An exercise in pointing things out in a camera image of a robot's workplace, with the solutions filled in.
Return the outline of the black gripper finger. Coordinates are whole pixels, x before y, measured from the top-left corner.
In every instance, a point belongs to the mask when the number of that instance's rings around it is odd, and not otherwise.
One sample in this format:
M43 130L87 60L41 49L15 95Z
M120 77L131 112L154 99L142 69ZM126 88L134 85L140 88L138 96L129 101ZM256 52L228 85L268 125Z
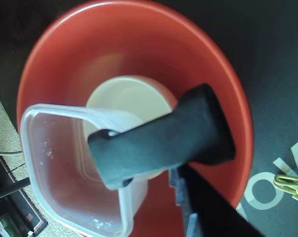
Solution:
M225 198L189 165L169 170L186 237L259 237Z

